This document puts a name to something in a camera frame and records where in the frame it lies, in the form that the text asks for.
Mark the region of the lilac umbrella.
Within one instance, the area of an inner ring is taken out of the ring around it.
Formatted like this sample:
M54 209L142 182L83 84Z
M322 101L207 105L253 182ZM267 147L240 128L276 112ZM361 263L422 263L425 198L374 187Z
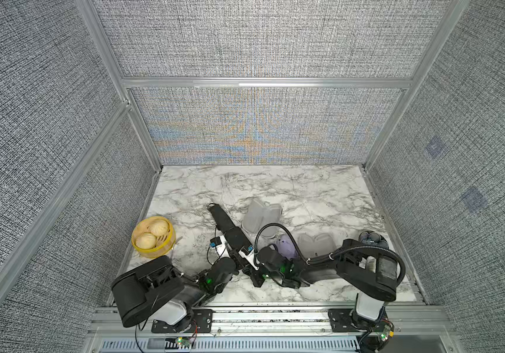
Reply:
M288 235L282 235L275 245L277 246L277 251L283 257L289 260L297 258L297 250Z

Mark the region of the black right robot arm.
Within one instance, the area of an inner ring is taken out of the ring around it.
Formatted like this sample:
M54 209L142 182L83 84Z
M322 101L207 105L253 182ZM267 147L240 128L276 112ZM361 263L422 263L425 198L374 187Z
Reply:
M359 290L355 307L348 314L349 325L358 331L372 331L389 323L386 305L397 300L397 288L406 275L403 259L394 251L347 239L337 250L319 257L289 259L272 247L253 257L263 275L284 288L298 289L316 282L343 279Z

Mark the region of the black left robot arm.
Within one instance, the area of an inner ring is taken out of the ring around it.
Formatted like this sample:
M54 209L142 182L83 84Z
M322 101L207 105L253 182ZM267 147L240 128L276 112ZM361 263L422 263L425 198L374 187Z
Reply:
M209 270L196 277L186 277L161 256L118 276L111 291L125 328L149 319L169 302L181 304L187 317L195 306L213 300L237 275L236 263L230 257L217 260Z

